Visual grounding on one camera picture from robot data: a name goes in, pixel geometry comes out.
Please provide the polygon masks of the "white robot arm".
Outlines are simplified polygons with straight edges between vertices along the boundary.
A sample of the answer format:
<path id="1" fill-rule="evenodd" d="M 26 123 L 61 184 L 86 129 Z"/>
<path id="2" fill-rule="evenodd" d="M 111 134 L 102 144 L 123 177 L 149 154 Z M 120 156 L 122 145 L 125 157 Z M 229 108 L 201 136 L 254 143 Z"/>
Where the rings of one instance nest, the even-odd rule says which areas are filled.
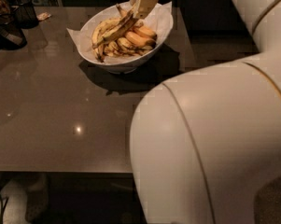
<path id="1" fill-rule="evenodd" d="M 281 0 L 232 0 L 258 54 L 163 81 L 139 103 L 130 156 L 147 224 L 256 224 L 281 177 Z"/>

